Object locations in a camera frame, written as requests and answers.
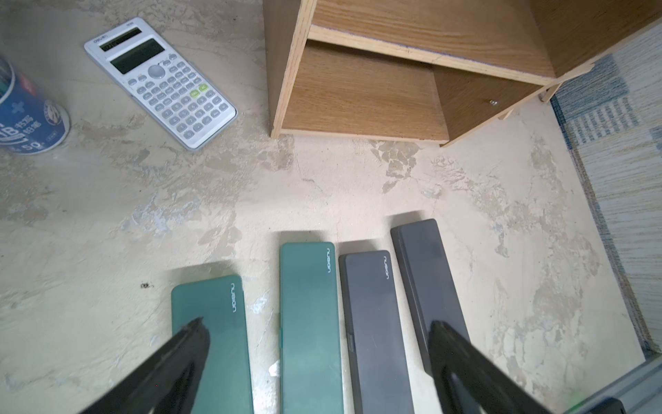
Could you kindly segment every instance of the cabinet leg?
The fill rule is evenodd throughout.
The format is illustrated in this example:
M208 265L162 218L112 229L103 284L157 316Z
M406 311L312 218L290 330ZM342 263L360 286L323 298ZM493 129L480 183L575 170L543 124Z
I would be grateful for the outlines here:
M510 109L508 110L508 112L506 112L505 114L501 115L501 116L499 117L499 119L503 121L505 118L508 118L508 117L510 116L510 114L512 113L512 110L513 110L513 109L514 109L514 108L510 108Z
M549 102L549 100L551 99L551 97L554 96L554 94L556 93L556 91L559 90L559 88L561 87L561 85L563 85L563 82L561 82L561 83L557 83L556 85L551 86L551 87L547 90L547 92L545 92L544 94L541 94L541 96L540 96L540 100L543 101L543 102Z

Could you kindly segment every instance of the calculator button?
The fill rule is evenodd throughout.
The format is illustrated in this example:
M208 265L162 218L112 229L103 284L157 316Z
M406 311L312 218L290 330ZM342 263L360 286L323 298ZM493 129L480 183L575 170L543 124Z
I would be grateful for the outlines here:
M159 65L151 65L150 68L147 69L147 74L154 79L161 79L166 75L166 70Z

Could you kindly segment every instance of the blue cylindrical container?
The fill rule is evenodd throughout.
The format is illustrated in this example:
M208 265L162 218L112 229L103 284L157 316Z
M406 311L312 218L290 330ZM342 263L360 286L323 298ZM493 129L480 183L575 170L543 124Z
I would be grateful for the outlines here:
M64 108L43 97L0 56L0 147L21 155L39 154L61 143L68 132Z

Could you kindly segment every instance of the wooden panel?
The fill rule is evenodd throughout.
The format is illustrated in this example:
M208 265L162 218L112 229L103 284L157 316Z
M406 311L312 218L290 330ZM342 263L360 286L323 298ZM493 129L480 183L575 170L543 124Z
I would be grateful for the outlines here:
M303 136L318 136L320 138L345 138L345 139L367 139L379 141L405 141L405 142L420 142L419 138L407 138L403 136L382 136L382 135L366 135L366 134L339 134L337 132L322 132L318 130L305 130L305 129L281 129L281 134L303 135ZM448 140L438 140L437 142L444 145Z
M283 128L448 140L430 65L311 40Z
M451 140L506 113L511 106L541 89L540 85L441 66L434 67L434 78Z
M279 136L317 0L263 0L269 129Z
M662 17L660 0L531 0L531 8L558 76Z
M479 74L490 74L500 78L513 79L522 82L536 83L538 85L548 85L554 81L554 78L548 76L540 76L536 74L527 74L526 72L519 72L517 70L502 68L499 66L492 66L474 60L467 60L465 58L456 58L447 54L440 54L403 46L401 44L384 42L364 36L357 36L355 34L340 32L331 28L312 25L308 33L308 39L319 40L320 42L339 44L340 46L347 46L350 48L368 50L370 52L387 54L396 56L398 58L416 60L419 62L426 62L430 64L437 64L447 66L449 68L468 70Z
M388 42L391 50L433 52L439 65L457 67L446 59L455 58L473 61L462 68L473 72L496 66L555 77L528 0L318 0L313 24Z

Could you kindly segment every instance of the striped rug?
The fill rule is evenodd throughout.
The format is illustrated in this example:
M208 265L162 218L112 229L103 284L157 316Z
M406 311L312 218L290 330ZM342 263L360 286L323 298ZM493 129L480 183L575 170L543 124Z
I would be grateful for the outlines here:
M662 345L662 26L551 104L641 347Z

